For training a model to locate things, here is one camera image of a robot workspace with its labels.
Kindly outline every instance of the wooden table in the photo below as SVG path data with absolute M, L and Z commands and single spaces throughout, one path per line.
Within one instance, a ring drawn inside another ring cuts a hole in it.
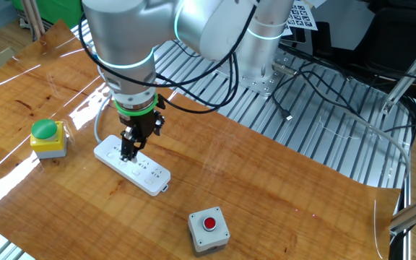
M 0 69 L 0 233 L 30 255 L 189 259 L 189 213 L 220 206 L 231 238 L 207 259 L 387 259 L 398 190 L 364 186 L 217 113 L 163 111 L 163 135 L 144 154 L 172 176 L 149 196 L 93 155 L 107 91 L 63 22 Z M 42 118 L 66 124 L 66 157 L 31 150 Z M 123 128 L 111 106 L 100 125 L 102 138 Z

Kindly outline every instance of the power socket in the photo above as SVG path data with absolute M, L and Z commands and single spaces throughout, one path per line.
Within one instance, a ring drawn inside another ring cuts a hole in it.
M 143 153 L 138 152 L 133 161 L 120 160 L 121 139 L 117 136 L 111 135 L 103 140 L 94 148 L 94 155 L 151 196 L 157 196 L 160 191 L 165 192 L 168 189 L 170 171 Z

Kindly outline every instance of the green box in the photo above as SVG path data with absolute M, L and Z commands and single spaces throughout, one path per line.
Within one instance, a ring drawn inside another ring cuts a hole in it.
M 12 4 L 18 10 L 23 9 L 20 0 L 12 0 Z M 81 0 L 36 0 L 41 18 L 55 24 L 62 19 L 69 28 L 78 25 L 82 14 Z

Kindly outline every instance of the white button box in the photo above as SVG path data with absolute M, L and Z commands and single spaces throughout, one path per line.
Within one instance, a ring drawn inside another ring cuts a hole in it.
M 196 256 L 223 249 L 230 238 L 228 226 L 219 207 L 190 214 L 188 228 Z

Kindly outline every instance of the green light ring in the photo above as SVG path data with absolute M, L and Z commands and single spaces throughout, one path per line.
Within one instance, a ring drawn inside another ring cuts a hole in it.
M 133 112 L 133 111 L 125 110 L 115 100 L 116 110 L 118 110 L 118 112 L 124 114 L 125 116 L 142 116 L 142 115 L 145 115 L 146 113 L 149 113 L 150 111 L 152 111 L 153 108 L 157 105 L 157 103 L 158 103 L 158 98 L 157 98 L 157 93 L 155 93 L 155 99 L 153 100 L 153 103 L 148 108 L 145 108 L 144 110 L 141 110 L 141 111 Z

